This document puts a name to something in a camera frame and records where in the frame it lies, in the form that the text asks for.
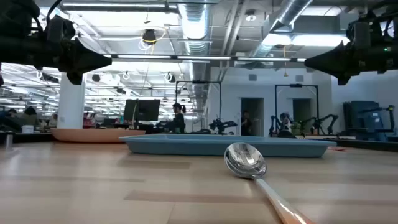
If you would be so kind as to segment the silver ceiling air duct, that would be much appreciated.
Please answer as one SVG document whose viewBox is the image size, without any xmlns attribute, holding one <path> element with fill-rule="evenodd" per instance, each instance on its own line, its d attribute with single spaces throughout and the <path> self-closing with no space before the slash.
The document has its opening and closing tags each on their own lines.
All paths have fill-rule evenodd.
<svg viewBox="0 0 398 224">
<path fill-rule="evenodd" d="M 205 56 L 210 53 L 208 42 L 210 6 L 207 4 L 179 4 L 181 26 L 185 42 L 185 53 L 189 57 Z"/>
</svg>

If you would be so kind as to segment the blue machine cabinet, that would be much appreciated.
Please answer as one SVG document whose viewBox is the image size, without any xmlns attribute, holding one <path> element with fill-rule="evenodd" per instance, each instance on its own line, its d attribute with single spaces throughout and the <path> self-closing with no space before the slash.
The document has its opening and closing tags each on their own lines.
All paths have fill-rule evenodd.
<svg viewBox="0 0 398 224">
<path fill-rule="evenodd" d="M 387 142 L 387 134 L 395 130 L 394 105 L 381 107 L 375 101 L 343 103 L 343 133 L 356 140 Z"/>
</svg>

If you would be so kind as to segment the blue plastic tray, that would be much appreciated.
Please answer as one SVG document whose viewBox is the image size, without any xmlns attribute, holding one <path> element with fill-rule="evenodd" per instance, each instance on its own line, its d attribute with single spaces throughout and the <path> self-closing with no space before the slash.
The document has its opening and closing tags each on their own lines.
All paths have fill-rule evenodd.
<svg viewBox="0 0 398 224">
<path fill-rule="evenodd" d="M 229 145 L 243 142 L 264 157 L 318 158 L 336 146 L 333 141 L 218 134 L 148 134 L 119 139 L 136 154 L 179 156 L 223 156 Z"/>
</svg>

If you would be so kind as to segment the orange round plate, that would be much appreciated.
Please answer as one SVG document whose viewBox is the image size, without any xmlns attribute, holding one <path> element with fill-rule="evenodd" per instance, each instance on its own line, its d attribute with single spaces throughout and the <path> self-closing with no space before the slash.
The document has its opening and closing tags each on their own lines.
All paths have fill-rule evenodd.
<svg viewBox="0 0 398 224">
<path fill-rule="evenodd" d="M 121 137 L 145 135 L 143 130 L 126 129 L 51 129 L 53 137 L 61 142 L 122 143 Z"/>
</svg>

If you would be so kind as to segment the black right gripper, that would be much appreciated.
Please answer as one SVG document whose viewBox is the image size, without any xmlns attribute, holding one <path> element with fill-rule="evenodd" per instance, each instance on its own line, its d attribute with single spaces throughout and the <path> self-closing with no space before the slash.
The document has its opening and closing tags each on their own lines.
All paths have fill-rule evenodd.
<svg viewBox="0 0 398 224">
<path fill-rule="evenodd" d="M 384 73 L 384 47 L 355 49 L 340 42 L 334 49 L 304 61 L 308 68 L 337 75 L 338 85 L 346 85 L 361 72 Z"/>
</svg>

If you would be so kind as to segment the white round pillar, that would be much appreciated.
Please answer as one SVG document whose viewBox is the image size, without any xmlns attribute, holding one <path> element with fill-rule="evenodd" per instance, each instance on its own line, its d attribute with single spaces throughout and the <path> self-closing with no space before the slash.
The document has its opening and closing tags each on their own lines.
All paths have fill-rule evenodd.
<svg viewBox="0 0 398 224">
<path fill-rule="evenodd" d="M 83 128 L 85 81 L 86 78 L 84 77 L 81 85 L 74 85 L 69 81 L 66 73 L 62 73 L 58 103 L 58 129 Z"/>
</svg>

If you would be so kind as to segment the silver spoon with pale handle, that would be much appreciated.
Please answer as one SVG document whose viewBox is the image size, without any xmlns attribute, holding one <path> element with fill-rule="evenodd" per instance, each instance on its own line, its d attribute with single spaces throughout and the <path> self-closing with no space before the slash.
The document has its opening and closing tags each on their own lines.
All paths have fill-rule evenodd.
<svg viewBox="0 0 398 224">
<path fill-rule="evenodd" d="M 224 161 L 235 176 L 252 179 L 256 183 L 265 193 L 283 224 L 315 224 L 265 181 L 267 165 L 262 154 L 254 146 L 243 142 L 232 143 L 224 152 Z"/>
</svg>

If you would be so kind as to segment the black metal rig frame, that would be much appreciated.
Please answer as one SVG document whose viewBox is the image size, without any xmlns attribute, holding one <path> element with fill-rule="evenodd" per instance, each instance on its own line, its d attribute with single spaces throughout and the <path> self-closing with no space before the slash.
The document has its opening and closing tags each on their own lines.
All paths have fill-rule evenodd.
<svg viewBox="0 0 398 224">
<path fill-rule="evenodd" d="M 216 83 L 219 85 L 219 110 L 218 110 L 218 116 L 216 117 L 221 119 L 221 107 L 222 107 L 222 82 L 221 81 L 205 81 L 205 80 L 192 80 L 192 81 L 176 81 L 175 83 L 175 102 L 177 102 L 177 97 L 178 97 L 178 84 L 179 83 L 191 83 L 193 85 L 204 85 L 204 84 L 210 84 L 210 83 Z"/>
<path fill-rule="evenodd" d="M 292 118 L 292 132 L 280 131 L 280 114 L 288 113 Z M 311 117 L 320 118 L 319 87 L 317 85 L 279 84 L 274 87 L 274 114 L 271 116 L 271 136 L 311 135 Z"/>
</svg>

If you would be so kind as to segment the black computer monitor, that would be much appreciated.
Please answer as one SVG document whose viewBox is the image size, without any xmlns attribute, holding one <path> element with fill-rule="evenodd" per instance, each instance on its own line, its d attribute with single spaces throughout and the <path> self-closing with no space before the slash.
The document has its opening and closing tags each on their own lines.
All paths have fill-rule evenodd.
<svg viewBox="0 0 398 224">
<path fill-rule="evenodd" d="M 124 120 L 157 121 L 159 117 L 160 100 L 126 100 Z"/>
</svg>

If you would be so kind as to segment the long overhead light bar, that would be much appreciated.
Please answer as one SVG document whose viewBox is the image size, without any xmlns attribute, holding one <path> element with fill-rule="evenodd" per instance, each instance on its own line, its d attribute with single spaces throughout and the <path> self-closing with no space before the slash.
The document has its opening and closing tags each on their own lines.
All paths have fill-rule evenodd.
<svg viewBox="0 0 398 224">
<path fill-rule="evenodd" d="M 300 63 L 305 58 L 285 57 L 236 57 L 211 55 L 139 55 L 139 54 L 105 54 L 105 57 L 119 60 L 190 60 L 190 61 L 239 61 L 239 62 L 291 62 Z"/>
</svg>

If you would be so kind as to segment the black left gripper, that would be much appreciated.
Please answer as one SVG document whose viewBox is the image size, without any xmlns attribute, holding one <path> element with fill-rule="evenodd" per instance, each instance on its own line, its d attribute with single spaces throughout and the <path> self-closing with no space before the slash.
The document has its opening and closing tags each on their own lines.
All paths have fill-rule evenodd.
<svg viewBox="0 0 398 224">
<path fill-rule="evenodd" d="M 81 85 L 83 74 L 112 64 L 112 58 L 86 48 L 79 39 L 51 43 L 40 39 L 40 70 L 57 68 L 74 85 Z"/>
</svg>

